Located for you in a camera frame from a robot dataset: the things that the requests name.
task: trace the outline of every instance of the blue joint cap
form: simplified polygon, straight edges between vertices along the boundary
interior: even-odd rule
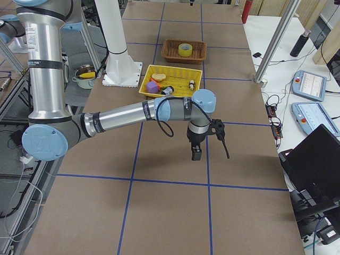
[[[166,97],[159,97],[155,98],[155,119],[156,117],[156,111],[158,108],[158,105],[160,102],[162,102]],[[170,119],[170,114],[171,114],[171,108],[170,108],[170,103],[169,101],[165,101],[164,103],[161,104],[159,110],[158,110],[158,120],[159,121],[168,121]]]
[[[20,4],[22,6],[34,7],[40,4],[45,4],[48,0],[13,0],[16,4]]]
[[[73,30],[73,31],[80,31],[81,28],[82,28],[82,22],[66,23],[65,26],[62,27],[63,30]]]
[[[213,113],[216,107],[216,96],[208,89],[200,89],[195,91],[191,98],[206,113]]]
[[[0,17],[3,21],[19,21],[19,18],[14,14],[7,14]]]
[[[9,37],[8,35],[5,35],[4,33],[0,32],[0,39],[1,41],[4,42],[4,44],[8,44],[11,41],[11,37]]]
[[[35,159],[51,161],[64,156],[69,148],[67,139],[55,127],[36,124],[22,135],[22,145]]]

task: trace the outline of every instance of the purple block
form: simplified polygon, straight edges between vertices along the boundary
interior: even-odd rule
[[[156,94],[158,92],[158,85],[154,81],[149,81],[147,83],[147,91],[152,94]]]

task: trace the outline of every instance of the yellow tray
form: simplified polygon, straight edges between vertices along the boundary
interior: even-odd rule
[[[149,97],[164,96],[160,92],[153,94],[147,91],[147,83],[150,81],[150,78],[154,73],[163,73],[166,75],[166,79],[161,81],[160,84],[164,87],[172,86],[174,88],[172,96],[175,97],[191,97],[192,94],[199,89],[202,79],[201,70],[163,65],[149,65],[142,85],[140,86],[139,93]],[[195,82],[194,90],[189,88],[190,80]]]

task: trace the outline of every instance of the computer monitor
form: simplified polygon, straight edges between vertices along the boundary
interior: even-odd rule
[[[340,141],[324,125],[318,126],[281,162],[296,189],[306,190],[314,205],[340,197]],[[340,208],[323,213],[340,233]]]

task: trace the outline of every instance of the white desk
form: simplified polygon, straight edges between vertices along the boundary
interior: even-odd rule
[[[266,49],[269,45],[269,42],[275,32],[275,29],[280,21],[280,17],[268,17],[268,16],[249,16],[247,23],[244,25],[245,33],[248,39],[249,48],[252,54],[256,52],[262,53],[262,56],[265,54]],[[310,52],[311,49],[314,49],[314,45],[311,40],[308,40],[306,45],[303,47],[297,58],[293,58],[289,55],[292,50],[294,44],[296,43],[298,37],[303,33],[304,28],[302,24],[299,22],[298,18],[293,18],[291,21],[285,35],[283,36],[279,47],[277,48],[272,61],[281,61],[281,60],[291,60],[298,59],[303,57]],[[289,61],[280,63],[277,65],[269,66],[265,75],[263,76],[268,80],[268,84],[265,88],[262,89],[262,92],[267,93],[269,96],[271,95],[279,95],[280,98],[284,95],[284,88],[287,83],[291,81],[294,74],[298,70],[305,70],[312,73],[320,74],[328,77],[329,79],[329,70],[325,65],[315,65],[312,57],[314,53],[310,54],[306,58],[303,58],[298,61]],[[261,63],[260,58],[253,58],[253,62],[255,68],[257,69],[258,65]],[[340,91],[340,88],[333,76],[331,76],[331,80],[327,82],[326,90],[330,91]],[[263,94],[264,101],[267,100],[267,96]],[[282,103],[278,105],[278,109],[276,111],[277,116],[283,121],[283,138],[281,139],[281,145],[278,149],[278,152],[293,149],[297,146],[307,135],[302,132],[298,124],[296,123],[296,119],[291,111],[291,103],[295,102],[305,102],[310,101],[306,98],[290,94],[286,95],[283,98]],[[340,115],[340,108],[337,107],[340,104],[340,96],[338,95],[330,95],[326,94],[325,100],[322,102],[322,105],[328,112],[331,117]],[[340,127],[340,119],[334,120],[335,124]],[[312,254],[312,247],[305,249],[306,255]],[[318,255],[331,255],[331,254],[340,254],[340,240],[337,240],[329,245],[316,245],[316,254]]]

